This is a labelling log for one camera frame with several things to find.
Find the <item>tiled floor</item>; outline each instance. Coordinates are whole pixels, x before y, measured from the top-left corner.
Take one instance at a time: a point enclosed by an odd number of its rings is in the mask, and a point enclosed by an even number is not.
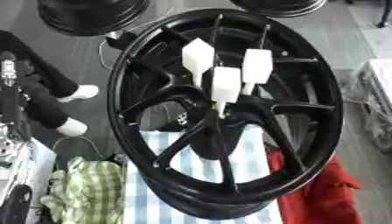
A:
[[[206,7],[235,8],[228,0],[159,0],[130,28],[156,19],[175,7],[171,14]],[[347,6],[343,1],[328,3],[315,13],[299,18],[278,19],[301,33],[325,56],[338,78],[349,74],[361,62],[392,55],[392,28],[379,30],[374,24],[381,13],[378,3],[358,2]],[[92,83],[101,88],[98,97],[90,101],[72,102],[65,109],[85,122],[92,139],[105,154],[118,148],[106,114],[105,90],[109,71],[99,64],[97,46],[102,37],[71,38],[48,29],[39,20],[36,3],[32,0],[3,0],[0,3],[0,29],[15,32],[42,57],[60,68],[79,83]],[[106,49],[104,56],[111,64],[118,52]],[[349,172],[362,184],[356,191],[357,205],[365,224],[392,223],[392,157],[384,156],[368,141],[363,121],[356,105],[346,104],[344,132],[338,147],[338,157]],[[35,127],[35,136],[52,145],[60,136],[53,131]],[[59,145],[63,160],[67,156],[85,155],[94,159],[92,149],[84,143],[70,140]]]

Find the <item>black wheel rim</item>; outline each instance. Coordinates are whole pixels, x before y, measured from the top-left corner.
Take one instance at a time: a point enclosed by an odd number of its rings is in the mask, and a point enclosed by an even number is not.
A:
[[[259,1],[230,0],[246,11],[252,11],[272,18],[300,17],[321,8],[326,0]]]
[[[210,109],[211,102],[205,93],[187,85],[186,80],[178,84],[175,71],[169,71],[169,64],[179,63],[179,48],[200,34],[206,34],[201,37],[217,47],[217,59],[229,66],[239,63],[242,56],[238,55],[244,53],[247,47],[274,48],[271,50],[276,58],[276,72],[269,83],[280,87],[275,92],[284,92],[274,98],[284,100],[242,96],[237,104],[229,108],[235,120],[230,125],[239,125],[238,121],[245,121],[260,124],[267,130],[286,159],[282,170],[265,178],[236,184],[231,178],[228,152],[217,150],[225,176],[222,184],[211,184],[167,169],[173,152],[180,151],[184,143],[177,142],[177,145],[172,145],[161,154],[163,156],[156,157],[142,139],[137,114],[160,102],[175,101],[188,112],[198,111],[196,114],[199,116],[194,118],[196,122],[190,122],[185,134],[189,139],[192,139],[194,133],[203,130],[204,125],[210,127],[211,123],[221,123],[219,119],[216,122],[216,116]],[[165,49],[171,49],[172,55],[167,54]],[[140,73],[147,74],[145,71],[154,71],[153,79],[164,82],[155,86],[155,92],[150,91],[155,96],[144,95],[141,100],[137,96],[140,90],[127,91],[130,89],[131,77],[134,74],[139,78],[144,77]],[[311,101],[304,84],[313,86],[312,98],[316,102]],[[269,85],[261,88],[273,89]],[[273,113],[306,113],[307,122],[300,131],[304,137],[296,151],[277,124]],[[170,205],[179,207],[173,201],[180,198],[183,202],[180,205],[183,207],[182,211],[207,219],[229,219],[253,213],[275,197],[298,189],[314,178],[334,153],[340,138],[343,115],[340,91],[330,67],[304,38],[266,17],[221,9],[196,10],[169,17],[142,32],[115,64],[108,87],[108,114],[120,145],[144,178],[148,179],[149,187]],[[189,144],[189,139],[181,140],[186,140],[185,144]],[[186,206],[191,201],[198,203],[200,211],[195,211],[194,206]],[[211,207],[219,207],[221,213],[211,215],[207,212]]]
[[[57,32],[72,36],[97,36],[115,32],[132,23],[150,0],[46,1],[38,0],[38,12]]]

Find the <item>red cloth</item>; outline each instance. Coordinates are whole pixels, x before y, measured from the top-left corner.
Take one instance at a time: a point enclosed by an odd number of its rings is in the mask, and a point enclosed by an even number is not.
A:
[[[283,165],[280,152],[268,155],[272,172]],[[284,224],[361,224],[352,189],[361,186],[336,157],[306,186],[278,199]]]

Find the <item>black pants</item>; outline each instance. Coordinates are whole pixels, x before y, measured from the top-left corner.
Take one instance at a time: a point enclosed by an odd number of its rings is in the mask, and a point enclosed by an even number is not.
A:
[[[55,98],[72,95],[78,85],[58,69],[46,63],[29,46],[7,31],[0,31],[0,54],[13,53],[17,60],[17,75],[27,102],[27,115],[48,129],[63,125],[68,115]]]

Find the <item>plaid cloth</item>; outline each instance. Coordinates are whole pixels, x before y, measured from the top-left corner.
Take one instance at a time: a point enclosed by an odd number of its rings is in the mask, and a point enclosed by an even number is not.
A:
[[[54,221],[63,224],[121,224],[123,170],[110,162],[87,162],[77,157],[68,174],[52,174],[50,195],[41,198]]]
[[[146,143],[156,154],[162,152],[181,136],[181,133],[144,132]],[[249,125],[230,156],[236,182],[247,182],[270,174],[263,144],[263,130]],[[171,161],[171,167],[196,179],[221,182],[219,162],[198,157],[190,147],[183,149]],[[282,218],[276,201],[261,211],[235,220],[202,220],[165,204],[144,183],[137,168],[128,162],[125,187],[123,224],[193,224],[193,223],[236,223],[236,224],[281,224]]]

